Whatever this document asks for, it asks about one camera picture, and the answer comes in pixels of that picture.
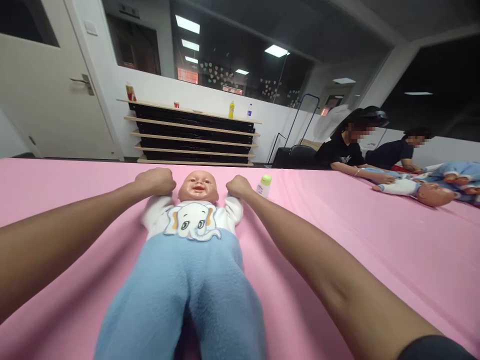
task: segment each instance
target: pink sheet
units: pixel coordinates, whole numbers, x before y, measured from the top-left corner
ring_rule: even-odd
[[[0,160],[0,226],[113,190],[154,167]],[[195,167],[171,169],[179,183]],[[220,199],[236,174],[253,186],[262,175],[272,175],[272,201],[323,229],[412,308],[480,356],[480,210],[460,202],[431,209],[374,192],[335,171],[203,169],[216,177]],[[104,313],[144,244],[143,207],[139,203],[121,215],[76,263],[0,326],[0,359],[93,357]],[[351,359],[322,304],[247,206],[244,214],[237,235],[245,273],[263,305],[269,358]]]

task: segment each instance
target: elephant print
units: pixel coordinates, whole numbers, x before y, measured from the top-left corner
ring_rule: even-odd
[[[178,234],[181,238],[197,241],[208,241],[213,236],[220,239],[222,234],[214,220],[216,210],[212,204],[198,202],[172,207],[168,211],[169,222],[164,234]]]

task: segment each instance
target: fluorescent light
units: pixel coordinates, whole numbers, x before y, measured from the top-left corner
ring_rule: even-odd
[[[418,92],[406,92],[407,95],[433,95],[431,92],[418,91]]]
[[[176,17],[176,24],[183,29],[190,30],[191,32],[194,32],[196,34],[200,34],[200,25],[197,24],[196,22],[187,20],[184,17],[175,15]]]
[[[337,84],[353,84],[353,83],[356,83],[355,80],[352,80],[351,78],[348,78],[348,77],[333,79],[333,81]]]
[[[185,60],[187,60],[191,63],[195,63],[195,64],[199,63],[199,61],[197,59],[194,59],[193,57],[190,57],[190,56],[185,56]]]
[[[189,48],[189,49],[192,49],[192,50],[195,50],[195,51],[200,51],[200,45],[198,45],[194,42],[182,39],[181,44],[186,48]]]
[[[272,54],[273,56],[276,56],[277,58],[281,58],[282,56],[289,53],[287,50],[285,50],[284,48],[281,48],[277,45],[270,46],[267,50],[265,50],[265,52],[269,53],[269,54]]]

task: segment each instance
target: shelf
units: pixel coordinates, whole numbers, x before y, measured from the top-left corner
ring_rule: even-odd
[[[249,167],[254,165],[251,161],[244,164],[244,163],[231,163],[231,162],[148,160],[145,155],[140,156],[136,162],[143,163],[143,164],[220,165],[220,166],[241,166],[241,167]]]
[[[205,144],[218,144],[218,145],[232,145],[232,146],[244,146],[248,148],[256,148],[258,147],[257,144],[240,144],[236,142],[224,142],[224,141],[213,141],[213,140],[199,140],[199,139],[191,139],[187,137],[175,137],[175,136],[163,136],[163,135],[149,135],[149,134],[142,134],[139,132],[138,129],[132,131],[130,134],[143,137],[143,138],[154,138],[154,139],[165,139],[165,140],[177,140],[177,141],[186,141],[186,142],[194,142],[194,143],[205,143]]]
[[[123,102],[123,103],[129,103],[129,104],[137,104],[137,105],[143,105],[143,106],[148,106],[152,108],[159,108],[159,109],[166,109],[166,110],[173,110],[173,111],[178,111],[181,113],[189,113],[189,114],[196,114],[196,115],[204,115],[212,118],[217,118],[217,119],[224,119],[224,120],[233,120],[233,121],[239,121],[243,123],[251,123],[251,124],[261,124],[261,122],[258,121],[253,121],[253,120],[246,120],[242,118],[228,118],[225,116],[220,116],[216,114],[212,114],[209,112],[203,112],[203,111],[196,111],[192,109],[186,109],[186,108],[177,108],[173,106],[168,106],[168,105],[163,105],[163,104],[158,104],[154,102],[146,102],[146,101],[130,101],[130,100],[124,100],[124,99],[117,99],[117,101]]]
[[[214,127],[205,127],[205,126],[197,126],[197,125],[186,125],[176,122],[168,122],[168,121],[160,121],[160,120],[149,120],[144,118],[138,118],[133,116],[125,116],[125,120],[134,121],[134,122],[142,122],[142,123],[149,123],[149,124],[158,124],[158,125],[167,125],[173,126],[178,128],[188,128],[188,129],[196,129],[196,130],[207,130],[207,131],[214,131],[218,133],[229,133],[229,134],[236,134],[236,135],[246,135],[246,136],[254,136],[259,137],[259,133],[251,133],[251,132],[243,132],[243,131],[233,131],[233,130],[224,130]]]
[[[246,157],[253,158],[255,154],[237,154],[237,153],[227,153],[227,152],[210,152],[210,151],[189,151],[189,150],[177,150],[177,149],[160,149],[155,147],[142,147],[140,143],[134,146],[137,150],[146,150],[146,151],[158,151],[161,153],[184,153],[184,154],[201,154],[201,155],[221,155],[221,156],[237,156],[237,157]]]

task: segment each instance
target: light switch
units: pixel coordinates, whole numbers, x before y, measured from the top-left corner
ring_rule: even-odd
[[[97,33],[97,28],[95,27],[95,24],[91,21],[85,21],[85,30],[87,34],[93,35],[93,36],[98,36],[99,34]]]

